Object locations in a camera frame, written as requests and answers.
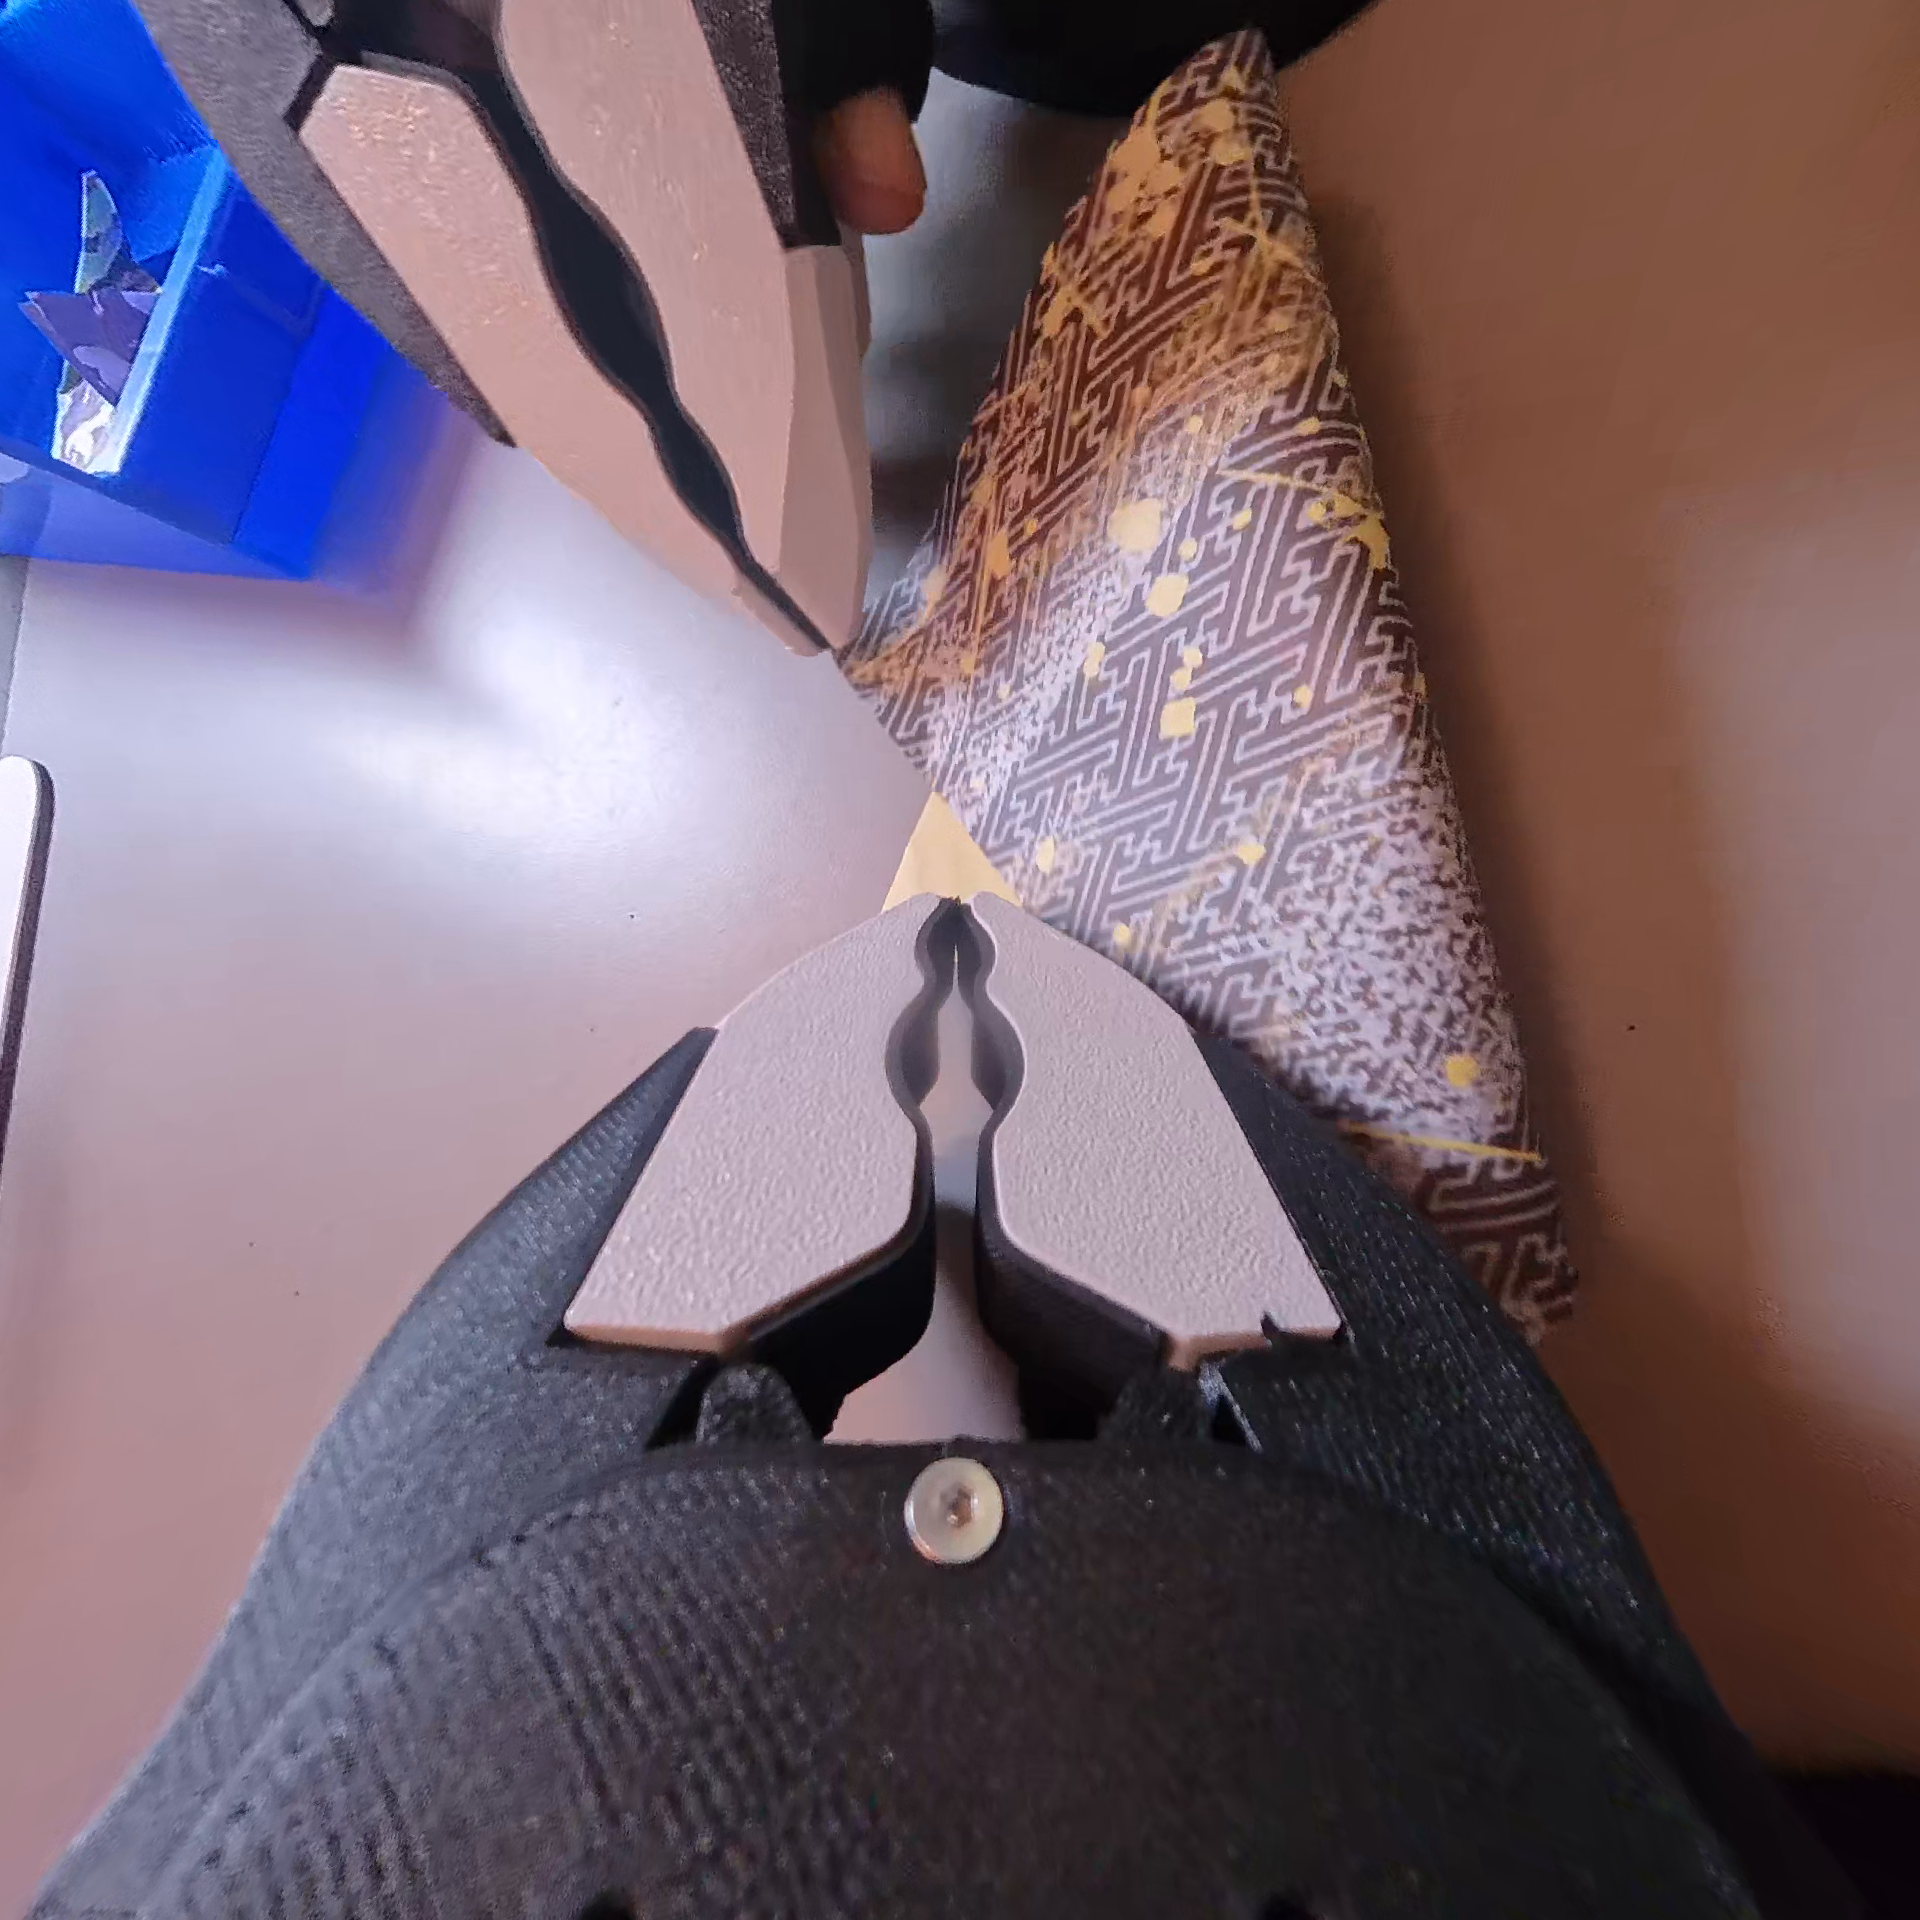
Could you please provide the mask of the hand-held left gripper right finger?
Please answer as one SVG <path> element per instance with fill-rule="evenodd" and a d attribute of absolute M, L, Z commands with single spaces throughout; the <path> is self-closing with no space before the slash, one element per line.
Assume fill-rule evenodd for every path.
<path fill-rule="evenodd" d="M 1014 904 L 962 922 L 974 1289 L 1031 1435 L 1090 1435 L 1138 1377 L 1343 1321 L 1189 1023 Z"/>

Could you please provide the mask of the yellow backed black patterned paper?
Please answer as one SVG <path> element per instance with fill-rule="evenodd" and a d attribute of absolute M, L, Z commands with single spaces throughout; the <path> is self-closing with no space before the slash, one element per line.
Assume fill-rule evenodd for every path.
<path fill-rule="evenodd" d="M 848 680 L 1013 897 L 1239 1042 L 1537 1342 L 1577 1293 L 1255 29 L 1047 245 Z"/>

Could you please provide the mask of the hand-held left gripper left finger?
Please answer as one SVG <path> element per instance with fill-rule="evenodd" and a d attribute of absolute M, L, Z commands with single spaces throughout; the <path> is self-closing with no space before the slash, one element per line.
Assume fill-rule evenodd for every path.
<path fill-rule="evenodd" d="M 805 954 L 709 1035 L 565 1333 L 755 1362 L 826 1433 L 906 1355 L 936 1285 L 922 1099 L 955 904 L 912 897 Z"/>

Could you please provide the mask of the purple crane patterned paper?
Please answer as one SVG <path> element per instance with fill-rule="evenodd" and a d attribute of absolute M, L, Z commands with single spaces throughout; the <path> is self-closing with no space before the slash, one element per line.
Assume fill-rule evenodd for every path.
<path fill-rule="evenodd" d="M 87 475 L 114 474 L 114 422 L 160 301 L 160 279 L 128 247 L 106 181 L 80 177 L 80 253 L 67 290 L 26 293 L 18 312 L 57 352 L 53 458 Z"/>

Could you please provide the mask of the white stand plate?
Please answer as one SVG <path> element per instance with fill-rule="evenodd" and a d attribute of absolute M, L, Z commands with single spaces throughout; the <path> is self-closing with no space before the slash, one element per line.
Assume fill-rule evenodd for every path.
<path fill-rule="evenodd" d="M 46 768 L 1 757 L 1 1150 L 9 1150 L 54 809 Z"/>

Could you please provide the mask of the person's right hand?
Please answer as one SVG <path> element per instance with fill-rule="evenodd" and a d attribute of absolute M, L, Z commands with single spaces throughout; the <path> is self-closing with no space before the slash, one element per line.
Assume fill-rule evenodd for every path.
<path fill-rule="evenodd" d="M 862 235 L 910 230 L 926 207 L 920 147 L 905 99 L 869 87 L 829 107 L 810 137 L 835 222 Z"/>

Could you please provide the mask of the black textured pad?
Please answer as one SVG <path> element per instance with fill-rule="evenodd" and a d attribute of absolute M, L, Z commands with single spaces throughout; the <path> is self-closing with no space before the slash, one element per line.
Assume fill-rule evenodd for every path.
<path fill-rule="evenodd" d="M 1362 3 L 934 3 L 931 63 L 1054 113 L 1130 114 L 1189 58 L 1255 31 L 1277 67 L 1342 33 Z"/>

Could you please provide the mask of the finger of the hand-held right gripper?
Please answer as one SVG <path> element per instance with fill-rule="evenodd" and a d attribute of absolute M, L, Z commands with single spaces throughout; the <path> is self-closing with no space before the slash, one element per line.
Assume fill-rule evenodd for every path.
<path fill-rule="evenodd" d="M 768 3 L 509 3 L 495 48 L 565 186 L 624 247 L 670 399 L 727 475 L 746 558 L 839 655 L 873 561 L 869 289 L 831 218 Z"/>
<path fill-rule="evenodd" d="M 515 448 L 686 589 L 794 655 L 824 650 L 753 558 L 694 513 L 639 403 L 591 361 L 512 169 L 459 87 L 335 64 L 302 144 Z"/>

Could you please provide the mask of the blue plastic bin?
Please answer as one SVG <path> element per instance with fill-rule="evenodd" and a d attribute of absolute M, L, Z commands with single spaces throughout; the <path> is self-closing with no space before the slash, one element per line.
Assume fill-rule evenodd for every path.
<path fill-rule="evenodd" d="M 62 361 L 15 306 L 70 289 L 85 171 L 160 279 L 104 475 L 53 458 Z M 448 415 L 248 194 L 135 5 L 5 5 L 5 558 L 339 570 Z"/>

